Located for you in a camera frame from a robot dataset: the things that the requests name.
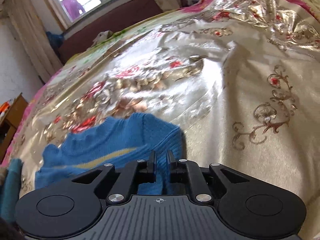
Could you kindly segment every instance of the yellow stripe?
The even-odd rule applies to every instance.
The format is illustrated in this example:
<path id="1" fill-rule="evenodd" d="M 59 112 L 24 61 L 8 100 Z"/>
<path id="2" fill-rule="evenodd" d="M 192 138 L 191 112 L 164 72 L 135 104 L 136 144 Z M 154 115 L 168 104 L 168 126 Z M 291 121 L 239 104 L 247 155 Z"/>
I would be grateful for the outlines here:
<path id="1" fill-rule="evenodd" d="M 117 156 L 121 156 L 123 154 L 126 154 L 128 152 L 131 152 L 133 150 L 135 150 L 136 148 L 127 148 L 127 149 L 123 149 L 123 150 L 119 150 L 116 152 L 112 152 L 108 155 L 102 156 L 98 159 L 95 159 L 93 161 L 90 161 L 88 163 L 82 163 L 82 164 L 78 164 L 78 165 L 73 165 L 73 167 L 75 168 L 81 168 L 81 169 L 92 169 L 94 167 L 97 167 L 100 163 L 109 160 L 111 158 L 117 157 Z"/>

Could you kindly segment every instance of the bed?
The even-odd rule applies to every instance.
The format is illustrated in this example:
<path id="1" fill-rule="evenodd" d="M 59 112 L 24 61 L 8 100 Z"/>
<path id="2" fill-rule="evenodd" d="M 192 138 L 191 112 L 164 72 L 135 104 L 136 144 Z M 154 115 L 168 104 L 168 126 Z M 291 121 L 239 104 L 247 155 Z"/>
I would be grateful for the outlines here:
<path id="1" fill-rule="evenodd" d="M 186 158 L 299 195 L 320 232 L 320 0 L 201 0 L 73 57 L 36 94 L 4 165 L 34 190 L 46 145 L 148 112 L 181 127 Z"/>

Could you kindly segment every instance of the shiny fabric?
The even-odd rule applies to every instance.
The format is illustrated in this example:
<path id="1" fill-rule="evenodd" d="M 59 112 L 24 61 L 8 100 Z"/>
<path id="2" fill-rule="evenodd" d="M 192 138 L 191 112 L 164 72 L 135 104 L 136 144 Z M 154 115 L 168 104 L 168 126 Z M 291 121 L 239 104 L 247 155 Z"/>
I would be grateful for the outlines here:
<path id="1" fill-rule="evenodd" d="M 316 18 L 287 0 L 201 0 L 117 33 L 68 62 L 23 124 L 11 154 L 25 163 L 20 195 L 34 189 L 48 143 L 108 116 L 148 112 L 181 127 L 189 160 L 299 195 L 300 236 L 312 239 L 320 232 L 319 33 Z"/>

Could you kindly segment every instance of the wooden furniture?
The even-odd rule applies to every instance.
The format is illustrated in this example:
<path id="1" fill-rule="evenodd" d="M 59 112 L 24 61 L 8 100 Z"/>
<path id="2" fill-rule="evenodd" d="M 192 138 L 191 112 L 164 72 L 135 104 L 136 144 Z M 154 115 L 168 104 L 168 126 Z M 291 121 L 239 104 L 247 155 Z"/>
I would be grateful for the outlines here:
<path id="1" fill-rule="evenodd" d="M 27 106 L 28 102 L 21 93 L 0 119 L 0 162 L 5 156 Z"/>

